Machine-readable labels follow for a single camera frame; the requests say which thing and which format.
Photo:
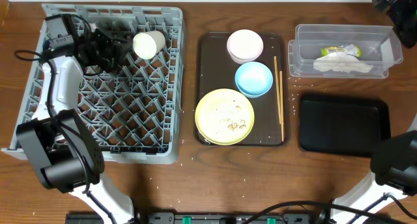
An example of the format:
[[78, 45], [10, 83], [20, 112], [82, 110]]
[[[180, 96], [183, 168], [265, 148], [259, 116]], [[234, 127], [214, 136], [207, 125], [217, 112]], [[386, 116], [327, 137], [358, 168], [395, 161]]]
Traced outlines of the cream plastic cup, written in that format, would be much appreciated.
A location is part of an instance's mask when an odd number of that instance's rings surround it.
[[165, 47], [165, 36], [160, 31], [138, 33], [132, 47], [138, 57], [151, 59]]

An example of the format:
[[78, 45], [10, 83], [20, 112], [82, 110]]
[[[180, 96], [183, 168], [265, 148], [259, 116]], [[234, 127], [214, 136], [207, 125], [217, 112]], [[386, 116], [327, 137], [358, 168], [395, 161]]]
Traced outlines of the green snack wrapper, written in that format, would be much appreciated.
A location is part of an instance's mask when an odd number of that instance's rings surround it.
[[345, 46], [331, 46], [331, 47], [326, 47], [326, 48], [321, 49], [321, 55], [323, 57], [330, 53], [336, 53], [336, 52], [345, 53], [347, 55], [352, 55], [354, 57], [362, 56], [362, 51], [360, 50], [358, 46], [354, 44], [349, 44]]

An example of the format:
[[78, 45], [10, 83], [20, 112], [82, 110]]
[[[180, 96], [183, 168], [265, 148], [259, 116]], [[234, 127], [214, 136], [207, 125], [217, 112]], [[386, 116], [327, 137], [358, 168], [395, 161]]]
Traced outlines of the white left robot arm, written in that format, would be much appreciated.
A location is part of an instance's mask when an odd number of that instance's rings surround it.
[[98, 143], [76, 111], [83, 79], [117, 73], [132, 44], [75, 14], [45, 22], [50, 39], [34, 54], [44, 74], [40, 101], [32, 119], [17, 125], [17, 140], [45, 188], [81, 199], [104, 223], [133, 223], [131, 198], [105, 174]]

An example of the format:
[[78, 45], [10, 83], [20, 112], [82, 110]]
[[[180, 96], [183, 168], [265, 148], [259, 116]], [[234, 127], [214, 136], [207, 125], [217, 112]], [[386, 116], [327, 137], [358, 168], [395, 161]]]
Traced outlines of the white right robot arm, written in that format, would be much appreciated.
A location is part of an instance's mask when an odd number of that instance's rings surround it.
[[[386, 11], [394, 23], [394, 32], [406, 48], [416, 45], [416, 0], [372, 0]], [[395, 202], [402, 211], [416, 219], [399, 201], [416, 195], [416, 121], [407, 133], [382, 141], [371, 157], [371, 171], [353, 189], [324, 208], [324, 223], [384, 223], [371, 217]]]

